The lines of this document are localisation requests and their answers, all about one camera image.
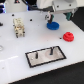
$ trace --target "white table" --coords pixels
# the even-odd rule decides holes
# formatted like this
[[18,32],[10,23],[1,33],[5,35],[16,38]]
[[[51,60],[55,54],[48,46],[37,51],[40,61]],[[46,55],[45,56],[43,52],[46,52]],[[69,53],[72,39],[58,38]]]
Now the white table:
[[[32,11],[15,13],[14,17],[11,13],[0,15],[0,22],[4,24],[0,27],[0,45],[4,48],[0,51],[0,84],[11,83],[84,61],[84,32],[72,21],[67,21],[63,14],[56,14],[54,18],[54,21],[60,24],[59,30],[49,30],[46,28],[46,14]],[[23,19],[25,37],[16,38],[13,18]],[[73,42],[59,39],[66,32],[74,34]],[[35,68],[29,67],[25,53],[52,46],[59,46],[67,59]]]

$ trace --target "blue object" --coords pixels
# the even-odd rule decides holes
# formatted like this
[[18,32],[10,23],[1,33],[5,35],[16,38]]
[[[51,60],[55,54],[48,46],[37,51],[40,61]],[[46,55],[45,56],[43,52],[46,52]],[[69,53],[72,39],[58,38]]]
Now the blue object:
[[57,22],[47,23],[47,28],[50,30],[58,30],[59,24]]

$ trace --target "black cable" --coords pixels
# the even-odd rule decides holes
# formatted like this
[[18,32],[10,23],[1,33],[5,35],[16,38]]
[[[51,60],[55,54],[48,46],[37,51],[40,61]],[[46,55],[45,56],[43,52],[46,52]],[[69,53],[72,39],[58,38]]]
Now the black cable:
[[47,12],[47,11],[54,12],[52,6],[49,6],[49,7],[47,7],[47,8],[43,8],[43,9],[39,9],[39,8],[35,8],[35,7],[31,6],[31,5],[28,4],[25,0],[22,0],[22,1],[23,1],[26,5],[28,5],[32,10],[45,11],[45,12]]

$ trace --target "screw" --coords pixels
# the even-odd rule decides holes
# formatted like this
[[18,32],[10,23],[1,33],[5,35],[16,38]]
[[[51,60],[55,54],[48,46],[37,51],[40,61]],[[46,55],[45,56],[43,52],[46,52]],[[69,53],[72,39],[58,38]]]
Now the screw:
[[14,16],[14,14],[12,14],[12,16]]
[[0,45],[0,51],[2,51],[2,50],[3,50],[3,46]]

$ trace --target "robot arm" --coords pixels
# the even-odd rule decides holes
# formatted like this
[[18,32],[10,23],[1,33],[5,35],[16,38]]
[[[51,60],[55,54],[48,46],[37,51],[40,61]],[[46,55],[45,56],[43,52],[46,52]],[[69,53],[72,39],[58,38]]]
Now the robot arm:
[[[60,1],[60,4],[62,5],[62,1],[70,2],[73,3],[75,0],[37,0],[37,6],[39,8],[46,8],[48,6],[52,6],[53,1]],[[77,2],[77,7],[82,7],[84,6],[84,0],[76,0]]]

